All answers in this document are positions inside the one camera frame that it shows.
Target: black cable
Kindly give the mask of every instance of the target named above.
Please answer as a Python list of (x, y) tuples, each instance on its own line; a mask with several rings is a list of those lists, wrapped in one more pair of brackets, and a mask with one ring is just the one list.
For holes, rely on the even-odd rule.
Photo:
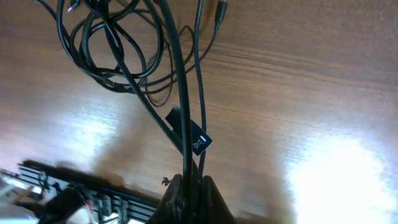
[[(201, 77), (200, 58), (199, 58), (199, 28), (200, 28), (200, 19), (201, 19), (202, 10), (203, 10), (203, 0), (198, 0), (197, 14), (195, 17), (195, 38), (193, 41), (193, 45), (195, 46), (194, 56), (195, 56), (195, 69), (197, 71), (197, 80), (199, 88), (201, 128), (204, 132), (206, 132), (205, 94), (203, 91), (203, 80)], [(200, 155), (200, 161), (199, 161), (200, 176), (203, 175), (203, 170), (205, 168), (205, 157), (206, 157), (206, 151), (202, 152), (202, 154)]]
[[(156, 4), (160, 7), (160, 10), (162, 11), (164, 21), (160, 18), (157, 11), (155, 10), (153, 3), (150, 0), (144, 0), (147, 9), (137, 9), (136, 7), (139, 4), (140, 0), (132, 0), (128, 5), (124, 6), (124, 9), (122, 11), (112, 13), (109, 12), (108, 8), (110, 0), (86, 0), (85, 5), (90, 10), (90, 13), (86, 17), (86, 19), (83, 19), (72, 29), (70, 34), (67, 32), (62, 22), (64, 0), (58, 0), (56, 11), (54, 11), (46, 2), (44, 2), (44, 0), (37, 1), (41, 3), (56, 20), (58, 37), (60, 39), (62, 47), (64, 48), (71, 61), (83, 73), (87, 74), (89, 77), (94, 79), (98, 84), (100, 84), (107, 90), (116, 93), (132, 93), (136, 94), (139, 97), (142, 104), (146, 107), (147, 111), (150, 113), (153, 119), (157, 122), (157, 124), (166, 134), (166, 136), (183, 155), (184, 194), (189, 201), (191, 193), (191, 187), (189, 186), (191, 186), (192, 184), (191, 179), (201, 179), (205, 153), (203, 153), (201, 156), (200, 168), (198, 170), (198, 167), (192, 160), (192, 137), (190, 128), (190, 110), (186, 74), (194, 68), (197, 71), (201, 104), (202, 128), (204, 131), (206, 131), (206, 111), (203, 83), (201, 80), (200, 61), (203, 60), (215, 41), (218, 27), (220, 26), (220, 23), (222, 21), (222, 19), (220, 19), (220, 16), (217, 16), (218, 13), (216, 13), (215, 31), (213, 33), (213, 37), (211, 38), (210, 44), (205, 49), (203, 54), (199, 57), (198, 29), (200, 25), (201, 11), (203, 9), (203, 0), (199, 0), (198, 3), (197, 16), (195, 19), (195, 31), (193, 31), (189, 26), (184, 26), (178, 33), (175, 29), (174, 20), (172, 18), (169, 6), (165, 0), (156, 1)], [(156, 30), (157, 50), (154, 56), (149, 60), (145, 59), (145, 56), (136, 41), (118, 24), (118, 21), (125, 18), (129, 14), (137, 14), (141, 19), (146, 21)], [(88, 41), (90, 37), (100, 29), (105, 29), (106, 39), (117, 61), (117, 65), (114, 69), (98, 67), (91, 57)], [(76, 48), (75, 41), (76, 35), (79, 30), (82, 30), (82, 35), (80, 43), (78, 44), (78, 48)], [(169, 37), (168, 40), (164, 37), (164, 30)], [(189, 31), (189, 33), (191, 34), (192, 48), (185, 60), (183, 60), (179, 37), (186, 30)], [(142, 72), (131, 73), (124, 63), (124, 48), (121, 42), (120, 35), (124, 37), (137, 52), (139, 60), (141, 61)], [(156, 69), (160, 65), (164, 50), (166, 50), (169, 55), (170, 73), (162, 78), (149, 82), (148, 78), (156, 71)], [(185, 70), (184, 66), (189, 63), (192, 56), (194, 56), (195, 58), (195, 63)], [(114, 82), (112, 81), (113, 77), (123, 77), (127, 80), (127, 83)], [(156, 88), (155, 90), (149, 89), (150, 87), (161, 84), (163, 82), (168, 83)], [(172, 130), (168, 128), (162, 118), (156, 113), (155, 109), (152, 107), (152, 105), (158, 107), (166, 104), (171, 96), (173, 84), (176, 82), (179, 82), (178, 92), (180, 97), (180, 107), (182, 110), (182, 139), (180, 139)], [(169, 90), (163, 102), (159, 103), (153, 98), (152, 95), (160, 93), (166, 89)]]

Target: cable plug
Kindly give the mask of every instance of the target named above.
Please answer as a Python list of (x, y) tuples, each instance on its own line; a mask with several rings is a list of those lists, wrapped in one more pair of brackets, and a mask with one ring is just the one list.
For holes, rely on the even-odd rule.
[(80, 0), (70, 0), (68, 12), (76, 9), (80, 5)]
[(217, 10), (216, 10), (216, 15), (214, 17), (214, 30), (218, 31), (220, 28), (221, 23), (224, 20), (226, 8), (228, 7), (228, 2), (226, 0), (219, 0), (217, 3)]

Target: wooden surface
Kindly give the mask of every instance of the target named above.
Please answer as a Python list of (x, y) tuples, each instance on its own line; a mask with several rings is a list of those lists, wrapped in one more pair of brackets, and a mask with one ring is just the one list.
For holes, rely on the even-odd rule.
[[(196, 1), (170, 2), (178, 26), (192, 25)], [(201, 49), (214, 4), (207, 1)], [(23, 159), (73, 166), (161, 197), (162, 178), (181, 173), (182, 158), (139, 100), (82, 74), (41, 5), (1, 0), (0, 11), (1, 168), (16, 170)], [(85, 15), (83, 8), (67, 14), (68, 30)], [(393, 0), (229, 2), (202, 63), (214, 140), (205, 174), (236, 217), (398, 222), (397, 16)], [(153, 30), (136, 16), (120, 24), (153, 54)], [(91, 52), (97, 64), (113, 67), (103, 34), (90, 41)], [(182, 45), (187, 53), (187, 36)], [(137, 55), (125, 50), (138, 71)], [(168, 69), (164, 60), (158, 72)], [(194, 73), (188, 82), (199, 123)]]

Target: black plastic part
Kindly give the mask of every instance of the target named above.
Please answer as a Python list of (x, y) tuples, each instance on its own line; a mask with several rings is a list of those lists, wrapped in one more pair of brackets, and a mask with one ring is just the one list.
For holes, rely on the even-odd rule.
[(55, 188), (55, 190), (57, 191), (57, 194), (60, 194), (62, 192), (61, 186), (60, 186), (60, 184), (58, 182), (54, 183), (52, 185), (52, 187)]
[(215, 20), (214, 30), (218, 30), (220, 28), (220, 25), (224, 20), (227, 7), (228, 7), (228, 2), (222, 0), (218, 1), (216, 15), (214, 17)]
[[(169, 122), (171, 127), (173, 127), (173, 132), (182, 138), (182, 125), (181, 125), (181, 109), (177, 105), (174, 105), (170, 113), (166, 116), (166, 121)], [(203, 153), (207, 147), (212, 144), (213, 140), (207, 135), (207, 133), (202, 130), (199, 125), (197, 125), (193, 120), (191, 120), (192, 127), (192, 149), (193, 152), (199, 156)]]
[(68, 188), (45, 204), (39, 223), (66, 223), (83, 204), (79, 192)]
[(183, 223), (184, 208), (182, 176), (176, 174), (170, 181), (156, 212), (147, 224), (181, 224)]
[(164, 185), (165, 187), (167, 187), (169, 184), (170, 184), (169, 178), (163, 177), (162, 185)]
[(216, 184), (209, 176), (205, 176), (203, 178), (200, 223), (236, 224), (236, 221), (226, 206), (220, 191), (218, 191)]
[(71, 0), (69, 3), (68, 11), (74, 10), (80, 5), (80, 0)]

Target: cable connector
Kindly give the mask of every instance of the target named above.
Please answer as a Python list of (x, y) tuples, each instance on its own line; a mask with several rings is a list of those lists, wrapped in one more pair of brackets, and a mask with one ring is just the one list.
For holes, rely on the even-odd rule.
[(80, 5), (80, 0), (70, 0), (68, 12), (75, 10)]
[(221, 23), (224, 20), (226, 8), (228, 7), (228, 2), (226, 0), (219, 0), (217, 3), (217, 10), (216, 10), (216, 15), (214, 17), (214, 30), (218, 31), (220, 28)]
[(170, 184), (169, 178), (163, 177), (162, 185), (164, 185), (165, 187), (167, 187), (169, 184)]

